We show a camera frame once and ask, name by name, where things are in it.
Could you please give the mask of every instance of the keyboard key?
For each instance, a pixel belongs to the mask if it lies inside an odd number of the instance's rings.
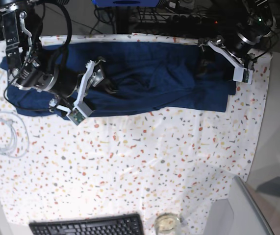
[[[95,222],[95,223],[90,223],[90,224],[86,224],[86,227],[99,227],[99,226],[103,226],[104,223],[106,225],[114,225],[117,223],[116,220],[108,220],[106,222]]]
[[[65,233],[75,233],[76,229],[65,229]]]

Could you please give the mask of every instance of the black keyboard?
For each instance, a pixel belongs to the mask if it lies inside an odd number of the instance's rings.
[[[140,215],[30,223],[34,235],[144,235]]]

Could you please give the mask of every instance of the cloth fold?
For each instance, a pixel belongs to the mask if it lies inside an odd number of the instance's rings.
[[[55,49],[58,46],[46,47]],[[235,94],[233,67],[214,53],[205,72],[198,73],[202,57],[197,46],[167,43],[81,43],[69,45],[67,67],[85,71],[89,60],[106,59],[104,69],[117,86],[116,94],[90,89],[86,102],[95,111],[91,117],[135,115],[164,107],[225,112],[228,96]],[[6,58],[1,68],[7,70]],[[8,98],[14,104],[31,109],[48,108],[53,94],[20,91],[10,86]],[[26,116],[48,116],[51,112],[17,109]]]

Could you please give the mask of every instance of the navy blue cloth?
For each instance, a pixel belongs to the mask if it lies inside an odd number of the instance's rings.
[[[89,60],[96,61],[99,56],[106,59],[106,74],[119,91],[107,94],[92,88],[86,97],[95,108],[91,117],[134,115],[164,107],[224,112],[228,95],[235,94],[235,82],[226,81],[226,76],[232,79],[227,75],[232,66],[220,54],[216,53],[215,61],[206,66],[206,73],[198,74],[200,49],[197,46],[167,43],[71,44],[67,67],[85,71],[85,64]],[[7,69],[5,58],[0,66]],[[31,109],[48,108],[53,98],[50,93],[38,93],[34,89],[20,91],[13,86],[9,87],[7,94],[14,104]],[[17,111],[32,117],[52,114]]]

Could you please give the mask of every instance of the confetti pattern tablecloth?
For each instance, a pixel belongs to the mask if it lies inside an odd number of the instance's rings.
[[[45,37],[44,45],[63,37]],[[195,40],[151,35],[73,38],[78,42]],[[0,42],[0,61],[5,43]],[[225,113],[165,108],[129,117],[89,118],[76,127],[59,117],[23,117],[29,152],[0,155],[0,200],[9,222],[79,219],[138,212],[147,235],[164,212],[180,214],[183,234],[202,234],[211,204],[228,197],[234,175],[246,180],[262,123],[271,56],[255,66],[252,85],[238,84]],[[0,110],[14,111],[2,98]],[[26,135],[17,127],[17,153]],[[0,142],[8,141],[0,123]]]

